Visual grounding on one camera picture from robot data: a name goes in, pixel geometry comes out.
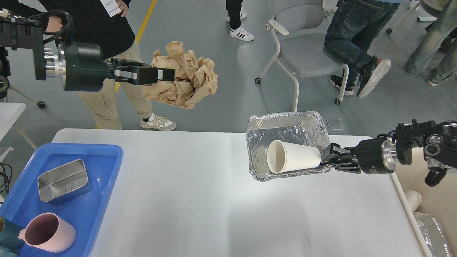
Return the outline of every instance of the mug handle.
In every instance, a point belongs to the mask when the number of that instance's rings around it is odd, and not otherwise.
[[[21,231],[19,232],[18,238],[19,238],[19,239],[22,239],[22,240],[25,240],[25,239],[24,239],[25,236],[26,236],[26,230],[23,229],[23,230],[21,230]]]

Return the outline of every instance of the khaki pants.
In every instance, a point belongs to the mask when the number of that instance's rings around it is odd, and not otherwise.
[[[133,45],[127,51],[113,58],[143,62],[136,42],[133,42]],[[120,82],[119,84],[127,95],[127,99],[135,107],[139,117],[151,117],[152,104],[144,98],[141,86],[125,82]],[[114,80],[105,79],[99,92],[78,92],[84,105],[93,112],[95,123],[100,129],[122,129],[122,125],[119,122],[115,86],[116,82]]]

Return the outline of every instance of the white table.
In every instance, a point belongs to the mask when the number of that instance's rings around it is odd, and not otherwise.
[[[92,257],[422,256],[386,174],[258,182],[243,133],[66,128],[53,142],[124,152]]]
[[[26,104],[22,102],[0,102],[0,140],[11,129],[25,108]]]
[[[0,102],[0,140],[6,135],[6,133],[14,125],[17,131],[27,140],[31,147],[37,149],[37,144],[27,135],[27,133],[21,129],[17,124],[16,120],[19,118],[21,113],[25,110],[26,104],[22,102]]]

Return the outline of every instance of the jeans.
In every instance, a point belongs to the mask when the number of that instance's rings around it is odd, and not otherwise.
[[[427,63],[436,53],[441,42],[457,27],[457,1],[451,0],[441,11],[440,16],[420,42],[406,62],[405,69],[409,74],[416,75],[423,71]],[[431,70],[430,79],[443,82],[457,70],[457,42],[454,41],[444,58],[436,68]]]
[[[241,12],[241,3],[243,0],[225,0],[225,8],[230,17],[230,28],[237,29],[241,26],[239,13]]]
[[[373,39],[390,20],[400,4],[376,0],[343,0],[325,36],[325,50],[349,66],[347,85],[372,62],[367,54]]]

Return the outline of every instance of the yellow floor line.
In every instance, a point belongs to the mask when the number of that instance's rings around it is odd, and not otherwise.
[[[135,38],[137,43],[140,43],[141,36],[143,35],[144,29],[146,28],[149,18],[151,17],[152,10],[154,10],[155,3],[157,3],[157,0],[152,1],[151,6],[149,7],[148,13],[146,13],[146,16],[144,17],[143,23],[141,24],[140,30],[138,31],[137,37]]]
[[[146,13],[146,16],[144,17],[143,23],[141,23],[140,30],[138,31],[137,36],[136,36],[136,38],[135,38],[135,41],[136,41],[137,43],[140,43],[141,36],[143,35],[144,29],[146,28],[146,25],[147,25],[148,22],[149,22],[149,18],[151,17],[152,10],[154,10],[155,3],[157,3],[157,0],[153,0],[153,1],[152,1],[151,6],[149,7],[149,10],[148,10],[148,12]],[[120,87],[120,86],[121,86],[121,84],[119,84],[119,82],[116,82],[116,87],[114,88],[114,90],[116,91],[116,93],[117,93],[117,90],[119,90],[119,87]]]

